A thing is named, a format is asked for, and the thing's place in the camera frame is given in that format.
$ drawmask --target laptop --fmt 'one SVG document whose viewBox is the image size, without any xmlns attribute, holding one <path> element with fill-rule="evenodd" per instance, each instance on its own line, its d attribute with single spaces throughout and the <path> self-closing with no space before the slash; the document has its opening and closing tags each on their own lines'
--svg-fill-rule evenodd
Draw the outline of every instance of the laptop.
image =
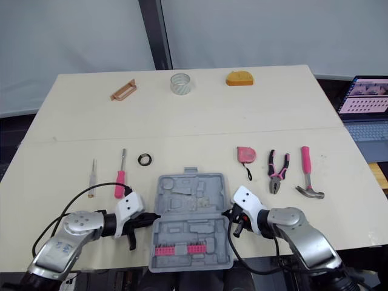
<svg viewBox="0 0 388 291">
<path fill-rule="evenodd" d="M 337 112 L 367 162 L 388 161 L 388 76 L 355 76 Z"/>
</svg>

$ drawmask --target laptop keyboard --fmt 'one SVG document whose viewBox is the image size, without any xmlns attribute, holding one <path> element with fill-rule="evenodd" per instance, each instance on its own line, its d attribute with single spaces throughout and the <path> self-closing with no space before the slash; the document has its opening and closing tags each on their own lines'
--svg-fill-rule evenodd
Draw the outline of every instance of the laptop keyboard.
<svg viewBox="0 0 388 291">
<path fill-rule="evenodd" d="M 346 124 L 345 126 L 355 141 L 388 140 L 388 122 L 376 124 Z"/>
</svg>

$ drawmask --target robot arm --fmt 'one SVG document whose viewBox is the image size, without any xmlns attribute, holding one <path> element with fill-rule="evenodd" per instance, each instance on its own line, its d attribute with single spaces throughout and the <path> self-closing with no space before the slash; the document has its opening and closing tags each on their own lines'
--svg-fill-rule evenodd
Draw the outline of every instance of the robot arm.
<svg viewBox="0 0 388 291">
<path fill-rule="evenodd" d="M 34 257 L 18 290 L 59 290 L 79 258 L 82 247 L 100 237 L 128 235 L 130 250 L 134 249 L 136 238 L 133 230 L 149 226 L 160 217 L 143 211 L 141 197 L 132 192 L 119 201 L 115 213 L 78 211 L 69 214 L 59 232 Z"/>
<path fill-rule="evenodd" d="M 236 191 L 233 202 L 249 217 L 253 232 L 287 241 L 307 270 L 333 269 L 341 265 L 337 252 L 325 236 L 309 224 L 301 210 L 292 207 L 267 210 L 244 186 Z"/>
<path fill-rule="evenodd" d="M 239 237 L 243 228 L 247 228 L 265 238 L 275 236 L 287 241 L 304 271 L 310 275 L 314 290 L 359 290 L 341 270 L 342 260 L 335 249 L 319 230 L 309 224 L 300 209 L 267 210 L 244 186 L 236 191 L 233 202 L 232 219 L 239 223 L 234 236 Z"/>
</svg>

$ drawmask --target hammer head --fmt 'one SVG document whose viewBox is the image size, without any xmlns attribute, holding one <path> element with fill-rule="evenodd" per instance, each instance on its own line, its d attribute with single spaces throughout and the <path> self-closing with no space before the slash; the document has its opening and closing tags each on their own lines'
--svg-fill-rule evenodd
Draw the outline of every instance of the hammer head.
<svg viewBox="0 0 388 291">
<path fill-rule="evenodd" d="M 303 189 L 303 188 L 300 187 L 300 186 L 296 186 L 295 188 L 297 189 L 297 191 L 300 192 L 300 194 L 303 194 L 303 195 L 306 196 L 306 197 L 309 197 L 309 198 L 318 198 L 318 199 L 323 199 L 323 198 L 325 198 L 325 193 L 323 193 L 323 192 L 316 192 L 316 191 L 314 191 L 312 188 Z"/>
</svg>

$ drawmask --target laptop screen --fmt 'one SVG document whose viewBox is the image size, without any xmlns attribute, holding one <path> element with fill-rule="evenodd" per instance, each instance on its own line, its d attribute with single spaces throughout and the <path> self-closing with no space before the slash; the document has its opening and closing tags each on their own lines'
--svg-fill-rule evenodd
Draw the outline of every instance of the laptop screen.
<svg viewBox="0 0 388 291">
<path fill-rule="evenodd" d="M 338 114 L 341 119 L 388 119 L 388 76 L 355 76 Z"/>
</svg>

